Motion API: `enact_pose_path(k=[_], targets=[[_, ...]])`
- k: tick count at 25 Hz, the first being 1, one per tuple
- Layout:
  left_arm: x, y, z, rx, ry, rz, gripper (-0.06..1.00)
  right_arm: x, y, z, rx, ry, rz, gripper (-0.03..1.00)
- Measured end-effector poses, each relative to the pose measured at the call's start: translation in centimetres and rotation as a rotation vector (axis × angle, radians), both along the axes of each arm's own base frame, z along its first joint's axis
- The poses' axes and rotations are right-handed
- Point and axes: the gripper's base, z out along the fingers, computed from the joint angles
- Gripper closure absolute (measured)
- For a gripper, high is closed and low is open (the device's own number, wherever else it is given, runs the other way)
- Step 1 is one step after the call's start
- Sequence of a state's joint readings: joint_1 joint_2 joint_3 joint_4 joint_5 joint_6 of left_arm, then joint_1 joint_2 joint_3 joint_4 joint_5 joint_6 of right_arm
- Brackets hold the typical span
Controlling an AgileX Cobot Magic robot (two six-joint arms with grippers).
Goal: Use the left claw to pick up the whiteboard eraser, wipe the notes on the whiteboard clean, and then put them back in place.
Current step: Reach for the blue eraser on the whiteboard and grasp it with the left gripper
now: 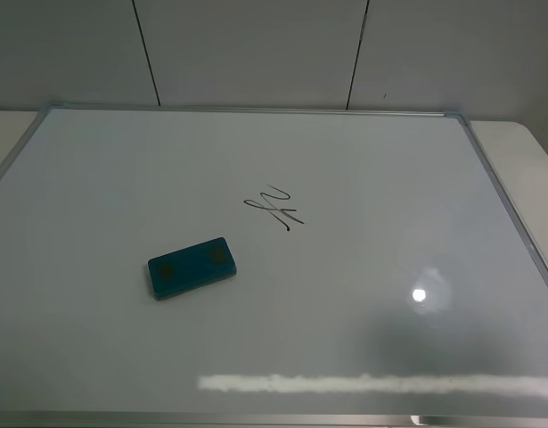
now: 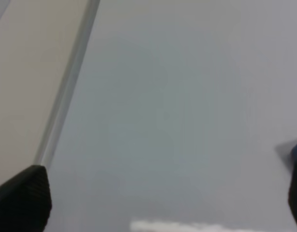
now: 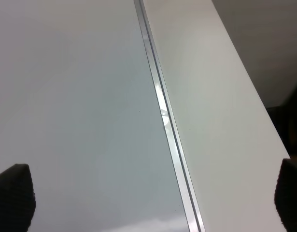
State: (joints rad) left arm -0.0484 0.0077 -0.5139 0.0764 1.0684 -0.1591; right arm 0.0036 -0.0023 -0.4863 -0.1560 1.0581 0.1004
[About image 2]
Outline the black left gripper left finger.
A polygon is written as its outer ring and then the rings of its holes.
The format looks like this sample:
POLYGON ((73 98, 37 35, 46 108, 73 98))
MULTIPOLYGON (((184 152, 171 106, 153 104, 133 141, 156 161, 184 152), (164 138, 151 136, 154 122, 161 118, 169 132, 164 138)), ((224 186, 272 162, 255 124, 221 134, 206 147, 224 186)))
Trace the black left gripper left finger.
POLYGON ((0 232, 43 232, 51 209, 44 166, 31 165, 0 185, 0 232))

